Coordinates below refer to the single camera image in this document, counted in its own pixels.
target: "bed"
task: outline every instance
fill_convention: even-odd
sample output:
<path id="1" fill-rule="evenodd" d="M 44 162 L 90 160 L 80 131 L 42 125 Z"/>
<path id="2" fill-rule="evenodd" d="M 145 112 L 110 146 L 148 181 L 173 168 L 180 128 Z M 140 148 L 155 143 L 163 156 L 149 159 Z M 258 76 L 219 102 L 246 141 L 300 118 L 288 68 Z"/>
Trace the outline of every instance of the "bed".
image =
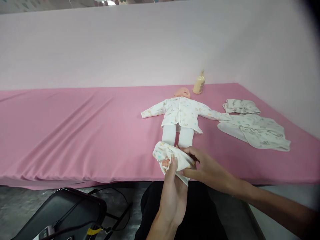
<path id="1" fill-rule="evenodd" d="M 163 180 L 152 156 L 163 115 L 142 119 L 140 112 L 179 87 L 0 91 L 0 185 L 52 189 Z M 260 116 L 285 128 L 289 152 L 261 150 L 199 116 L 204 134 L 195 134 L 193 145 L 232 174 L 252 184 L 320 183 L 320 141 L 241 85 L 207 84 L 191 98 L 219 112 L 228 98 L 252 100 Z"/>

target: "black chair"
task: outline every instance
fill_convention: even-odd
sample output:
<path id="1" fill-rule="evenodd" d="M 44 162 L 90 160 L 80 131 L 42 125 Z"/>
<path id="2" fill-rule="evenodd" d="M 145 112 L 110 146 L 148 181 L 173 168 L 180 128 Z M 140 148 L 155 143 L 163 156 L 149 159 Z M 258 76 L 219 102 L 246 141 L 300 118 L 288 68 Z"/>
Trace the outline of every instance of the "black chair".
<path id="1" fill-rule="evenodd" d="M 112 229 L 116 229 L 125 214 L 129 211 L 130 203 L 121 217 L 106 212 L 106 203 L 100 198 L 91 196 L 97 190 L 89 194 L 72 188 L 62 188 L 54 192 L 37 210 L 27 224 L 13 238 L 13 240 L 33 240 L 44 228 L 55 225 L 55 232 L 78 226 L 89 221 L 102 224 L 105 216 L 117 219 Z M 94 240 L 96 235 L 87 235 L 89 228 L 94 229 L 95 224 L 88 224 L 80 229 L 58 235 L 54 240 L 67 240 L 73 237 L 74 240 Z"/>

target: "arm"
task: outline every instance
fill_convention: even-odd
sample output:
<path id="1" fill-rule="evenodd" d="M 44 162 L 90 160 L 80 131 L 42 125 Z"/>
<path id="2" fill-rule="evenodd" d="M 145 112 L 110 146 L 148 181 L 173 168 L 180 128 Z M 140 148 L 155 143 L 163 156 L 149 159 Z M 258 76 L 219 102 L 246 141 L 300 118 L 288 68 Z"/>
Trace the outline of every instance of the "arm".
<path id="1" fill-rule="evenodd" d="M 146 240 L 173 240 L 187 207 L 188 188 L 175 175 L 176 158 L 171 156 L 171 165 L 164 177 L 160 207 L 153 220 Z"/>
<path id="2" fill-rule="evenodd" d="M 315 220 L 315 211 L 234 177 L 208 154 L 197 148 L 188 147 L 183 151 L 194 155 L 201 162 L 200 169 L 185 169 L 184 176 L 253 205 L 298 237 L 305 237 L 306 231 Z"/>
<path id="3" fill-rule="evenodd" d="M 211 120 L 230 120 L 229 113 L 219 113 L 215 110 L 212 110 L 207 105 L 202 104 L 202 107 L 199 108 L 199 115 Z"/>
<path id="4" fill-rule="evenodd" d="M 152 116 L 158 116 L 161 114 L 165 114 L 167 111 L 167 100 L 164 100 L 163 102 L 160 102 L 151 108 L 148 108 L 147 110 L 141 112 L 142 118 L 146 117 L 152 117 Z"/>

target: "baby lotion bottle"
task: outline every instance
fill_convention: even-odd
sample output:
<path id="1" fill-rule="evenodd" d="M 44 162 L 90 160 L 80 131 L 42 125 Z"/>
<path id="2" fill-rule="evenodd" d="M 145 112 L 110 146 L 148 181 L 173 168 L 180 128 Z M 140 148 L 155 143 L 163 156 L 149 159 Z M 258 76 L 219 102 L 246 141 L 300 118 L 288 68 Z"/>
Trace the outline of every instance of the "baby lotion bottle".
<path id="1" fill-rule="evenodd" d="M 202 70 L 201 75 L 197 78 L 196 84 L 193 87 L 193 92 L 195 94 L 202 93 L 205 81 L 206 81 L 206 78 L 204 77 L 204 70 Z"/>

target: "right hand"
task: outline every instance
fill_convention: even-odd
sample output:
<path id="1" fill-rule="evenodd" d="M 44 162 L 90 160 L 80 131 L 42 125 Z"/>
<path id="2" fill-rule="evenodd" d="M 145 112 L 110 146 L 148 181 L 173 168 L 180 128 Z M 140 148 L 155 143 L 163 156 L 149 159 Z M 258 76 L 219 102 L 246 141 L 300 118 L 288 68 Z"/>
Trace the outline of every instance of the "right hand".
<path id="1" fill-rule="evenodd" d="M 195 161 L 200 162 L 199 169 L 184 169 L 183 175 L 185 177 L 203 182 L 217 191 L 231 195 L 235 194 L 241 181 L 240 179 L 235 178 L 207 153 L 195 147 L 181 148 L 181 150 L 190 155 Z"/>

